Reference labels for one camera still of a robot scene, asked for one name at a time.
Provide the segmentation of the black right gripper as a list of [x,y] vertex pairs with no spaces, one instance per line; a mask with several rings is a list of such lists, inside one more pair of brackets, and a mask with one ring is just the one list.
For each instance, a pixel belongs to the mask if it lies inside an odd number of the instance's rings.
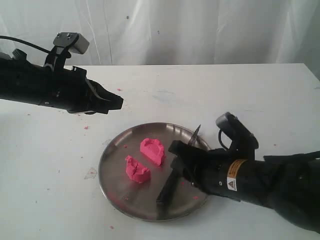
[[176,155],[171,168],[196,188],[207,195],[239,199],[227,187],[228,167],[240,157],[238,150],[203,150],[181,140],[173,140],[168,151]]

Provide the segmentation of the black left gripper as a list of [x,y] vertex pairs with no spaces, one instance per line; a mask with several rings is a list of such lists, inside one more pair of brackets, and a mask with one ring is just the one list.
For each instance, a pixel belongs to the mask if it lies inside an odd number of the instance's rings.
[[87,71],[78,66],[64,69],[53,94],[53,107],[71,114],[107,114],[120,110],[124,99],[87,79]]

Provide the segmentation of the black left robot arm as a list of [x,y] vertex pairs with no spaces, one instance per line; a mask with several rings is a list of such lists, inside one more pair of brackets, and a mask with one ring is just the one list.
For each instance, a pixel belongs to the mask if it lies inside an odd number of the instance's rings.
[[119,110],[123,98],[87,78],[79,67],[52,71],[34,65],[26,54],[13,58],[0,54],[0,97],[20,103],[66,110],[70,114],[107,114]]

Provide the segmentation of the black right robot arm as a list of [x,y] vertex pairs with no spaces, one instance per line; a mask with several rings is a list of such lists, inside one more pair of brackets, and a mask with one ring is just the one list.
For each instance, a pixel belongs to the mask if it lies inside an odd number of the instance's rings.
[[174,140],[172,168],[207,195],[244,201],[277,212],[305,230],[320,231],[320,153],[247,159],[222,148],[203,150]]

